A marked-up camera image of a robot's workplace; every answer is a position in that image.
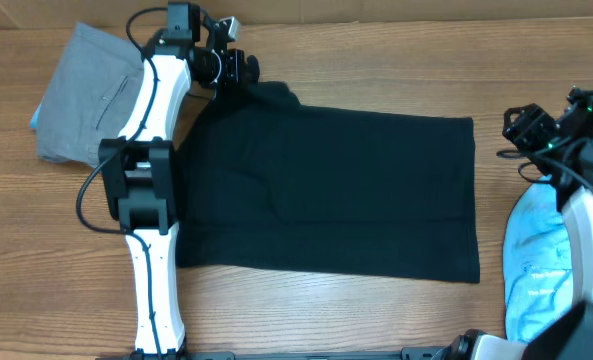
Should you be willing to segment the black t-shirt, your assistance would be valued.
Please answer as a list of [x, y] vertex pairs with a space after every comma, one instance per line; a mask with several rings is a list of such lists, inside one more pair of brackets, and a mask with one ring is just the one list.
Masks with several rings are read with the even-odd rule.
[[261, 83], [209, 103], [179, 158], [181, 267], [480, 279], [469, 118], [306, 106]]

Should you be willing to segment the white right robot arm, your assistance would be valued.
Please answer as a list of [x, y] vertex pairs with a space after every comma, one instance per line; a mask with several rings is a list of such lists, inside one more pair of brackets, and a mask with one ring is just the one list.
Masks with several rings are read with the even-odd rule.
[[536, 104], [507, 109], [503, 135], [514, 147], [497, 154], [525, 158], [550, 178], [570, 240], [570, 310], [528, 344], [469, 330], [421, 358], [593, 359], [593, 90], [574, 87], [567, 101], [558, 119]]

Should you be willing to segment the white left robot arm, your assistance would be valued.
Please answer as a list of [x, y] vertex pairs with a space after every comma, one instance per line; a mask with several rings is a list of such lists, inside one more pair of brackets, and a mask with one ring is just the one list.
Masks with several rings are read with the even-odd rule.
[[94, 176], [103, 180], [111, 217], [133, 265], [137, 334], [133, 359], [185, 359], [186, 331], [177, 293], [175, 249], [186, 209], [173, 145], [181, 105], [198, 84], [215, 95], [257, 82], [255, 57], [231, 48], [235, 17], [211, 18], [199, 5], [171, 2], [167, 25], [137, 49], [143, 79], [115, 138], [101, 141]]

